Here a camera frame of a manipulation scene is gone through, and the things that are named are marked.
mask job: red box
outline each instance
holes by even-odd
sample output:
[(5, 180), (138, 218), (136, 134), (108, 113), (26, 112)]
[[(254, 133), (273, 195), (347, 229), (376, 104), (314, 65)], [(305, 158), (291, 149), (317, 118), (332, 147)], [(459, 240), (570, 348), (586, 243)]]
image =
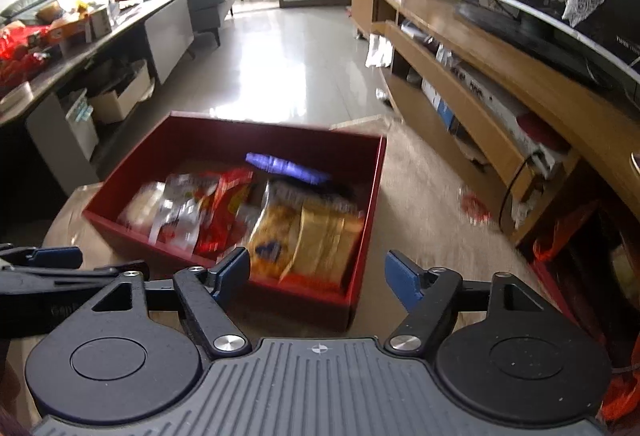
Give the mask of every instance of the red box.
[(84, 216), (120, 255), (145, 259), (156, 277), (213, 262), (191, 257), (164, 244), (150, 245), (144, 235), (116, 222), (140, 186), (164, 181), (185, 162), (242, 165), (247, 152), (283, 158), (326, 172), (356, 188), (366, 212), (364, 231), (350, 263), (351, 279), (341, 292), (309, 289), (294, 283), (252, 277), (242, 293), (261, 308), (274, 305), (288, 317), (345, 329), (358, 303), (367, 260), (386, 138), (310, 127), (224, 121), (201, 114), (172, 112), (116, 167), (89, 202)]

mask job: gold snack package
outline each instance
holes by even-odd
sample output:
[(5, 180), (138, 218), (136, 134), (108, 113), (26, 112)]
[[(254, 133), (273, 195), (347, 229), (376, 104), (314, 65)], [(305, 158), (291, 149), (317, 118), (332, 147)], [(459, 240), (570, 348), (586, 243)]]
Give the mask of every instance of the gold snack package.
[(253, 273), (277, 279), (290, 266), (298, 245), (305, 203), (352, 213), (357, 210), (353, 203), (334, 194), (320, 196), (286, 181), (269, 181), (260, 218), (246, 245)]
[(296, 250), (282, 277), (291, 272), (340, 285), (363, 227), (363, 217), (306, 200)]

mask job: red candy wrapper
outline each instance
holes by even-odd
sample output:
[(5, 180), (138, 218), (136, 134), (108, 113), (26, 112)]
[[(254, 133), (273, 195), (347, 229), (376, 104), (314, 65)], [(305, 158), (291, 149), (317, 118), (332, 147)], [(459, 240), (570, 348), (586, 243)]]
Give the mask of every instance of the red candy wrapper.
[(220, 176), (218, 188), (208, 210), (208, 217), (200, 227), (200, 236), (194, 252), (215, 259), (227, 248), (229, 232), (236, 221), (236, 213), (249, 195), (253, 171), (246, 168), (233, 169)]

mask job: wooden tv stand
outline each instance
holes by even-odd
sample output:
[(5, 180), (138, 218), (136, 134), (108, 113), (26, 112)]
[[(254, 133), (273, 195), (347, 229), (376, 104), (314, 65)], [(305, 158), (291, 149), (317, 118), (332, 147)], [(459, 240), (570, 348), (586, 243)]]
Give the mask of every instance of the wooden tv stand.
[[(366, 37), (385, 35), (394, 46), (391, 70), (382, 69), (392, 104), (497, 217), (507, 184), (525, 156), (510, 133), (433, 54), (400, 29), (404, 20), (436, 38), (465, 62), (500, 83), (572, 146), (555, 177), (544, 183), (536, 208), (514, 230), (505, 210), (502, 229), (525, 251), (543, 228), (582, 203), (617, 194), (640, 221), (640, 175), (631, 161), (640, 151), (640, 124), (605, 99), (455, 13), (454, 0), (352, 0), (354, 24)], [(409, 67), (436, 88), (487, 157), (480, 171), (458, 144), (427, 97), (406, 82)], [(522, 201), (540, 178), (527, 167), (511, 194)]]

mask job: purple packaged item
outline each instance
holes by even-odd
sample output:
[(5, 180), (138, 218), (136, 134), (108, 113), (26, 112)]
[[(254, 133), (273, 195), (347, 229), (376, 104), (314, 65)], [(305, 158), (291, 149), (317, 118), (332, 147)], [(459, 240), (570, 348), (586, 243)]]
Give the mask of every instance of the purple packaged item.
[(324, 172), (315, 171), (296, 165), (290, 161), (286, 161), (267, 154), (256, 154), (249, 152), (246, 155), (246, 161), (252, 164), (254, 167), (258, 167), (270, 174), (280, 174), (282, 176), (290, 176), (305, 183), (311, 183), (312, 185), (321, 185), (331, 179), (329, 174)]

